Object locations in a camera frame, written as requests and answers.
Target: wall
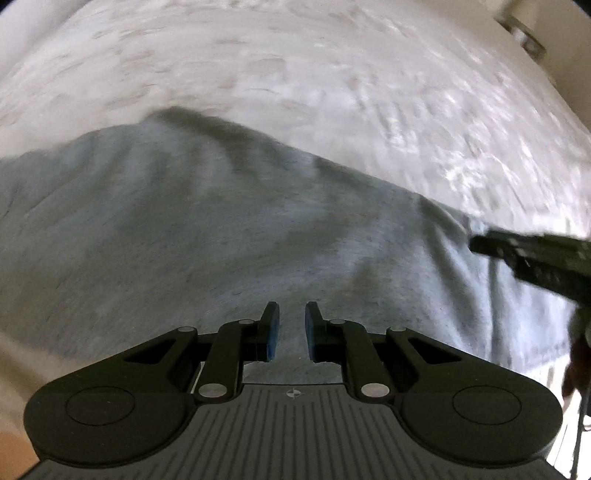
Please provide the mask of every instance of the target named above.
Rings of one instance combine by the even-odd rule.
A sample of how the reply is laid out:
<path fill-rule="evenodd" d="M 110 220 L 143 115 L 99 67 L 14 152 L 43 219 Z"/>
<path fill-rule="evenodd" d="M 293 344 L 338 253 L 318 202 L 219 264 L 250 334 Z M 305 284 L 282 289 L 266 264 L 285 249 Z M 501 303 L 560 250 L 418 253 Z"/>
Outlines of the wall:
<path fill-rule="evenodd" d="M 505 8 L 505 5 L 510 3 L 511 0 L 478 0 L 486 9 L 496 14 Z"/>
<path fill-rule="evenodd" d="M 591 27 L 586 43 L 579 46 L 557 83 L 564 100 L 591 131 Z"/>
<path fill-rule="evenodd" d="M 578 49 L 590 44 L 591 19 L 573 0 L 537 1 L 540 6 L 533 31 L 547 50 L 541 65 L 560 84 Z"/>

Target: white cloth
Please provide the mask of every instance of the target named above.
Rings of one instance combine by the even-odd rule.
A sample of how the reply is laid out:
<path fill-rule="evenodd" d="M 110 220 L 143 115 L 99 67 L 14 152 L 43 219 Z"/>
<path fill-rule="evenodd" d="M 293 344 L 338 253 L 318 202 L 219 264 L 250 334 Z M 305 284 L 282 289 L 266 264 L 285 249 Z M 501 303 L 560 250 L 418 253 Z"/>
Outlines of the white cloth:
<path fill-rule="evenodd" d="M 0 14 L 0 80 L 89 0 L 18 0 Z"/>
<path fill-rule="evenodd" d="M 473 0 L 93 0 L 0 83 L 0 157 L 174 105 L 504 228 L 591 233 L 589 132 Z"/>

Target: gray fabric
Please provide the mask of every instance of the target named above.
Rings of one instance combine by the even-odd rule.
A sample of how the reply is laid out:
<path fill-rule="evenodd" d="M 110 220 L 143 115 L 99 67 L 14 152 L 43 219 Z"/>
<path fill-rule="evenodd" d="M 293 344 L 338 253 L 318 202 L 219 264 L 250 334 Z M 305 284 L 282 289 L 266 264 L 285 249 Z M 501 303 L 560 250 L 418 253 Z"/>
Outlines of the gray fabric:
<path fill-rule="evenodd" d="M 567 352 L 563 299 L 467 240 L 485 226 L 387 182 L 181 109 L 0 164 L 0 329 L 96 361 L 176 326 L 281 306 L 247 381 L 337 381 L 304 304 L 408 326 L 517 371 Z"/>

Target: wrinkled fabric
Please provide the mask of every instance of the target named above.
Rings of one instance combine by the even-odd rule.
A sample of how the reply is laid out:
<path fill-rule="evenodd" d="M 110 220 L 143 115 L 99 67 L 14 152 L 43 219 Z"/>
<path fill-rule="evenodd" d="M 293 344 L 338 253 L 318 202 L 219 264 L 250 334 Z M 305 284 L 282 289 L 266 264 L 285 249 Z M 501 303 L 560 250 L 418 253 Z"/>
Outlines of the wrinkled fabric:
<path fill-rule="evenodd" d="M 247 382 L 340 381 L 308 360 L 304 305 L 409 327 L 516 371 L 567 352 L 571 305 L 472 254 L 486 225 L 391 183 L 175 109 L 0 161 L 0 430 L 43 382 L 182 325 L 277 301 Z"/>
<path fill-rule="evenodd" d="M 589 132 L 473 0 L 93 0 L 0 83 L 0 156 L 174 105 L 507 229 L 591 233 Z"/>

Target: skin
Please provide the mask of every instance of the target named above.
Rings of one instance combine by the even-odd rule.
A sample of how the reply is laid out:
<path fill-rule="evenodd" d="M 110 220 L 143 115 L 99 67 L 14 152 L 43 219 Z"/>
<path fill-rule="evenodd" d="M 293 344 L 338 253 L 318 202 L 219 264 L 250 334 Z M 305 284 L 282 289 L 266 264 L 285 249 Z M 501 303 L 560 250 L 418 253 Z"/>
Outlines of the skin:
<path fill-rule="evenodd" d="M 570 397 L 575 390 L 581 395 L 586 391 L 591 379 L 591 348 L 585 338 L 579 339 L 570 349 L 570 364 L 564 373 L 562 383 L 562 397 Z"/>
<path fill-rule="evenodd" d="M 14 480 L 38 462 L 29 439 L 0 432 L 0 480 Z"/>

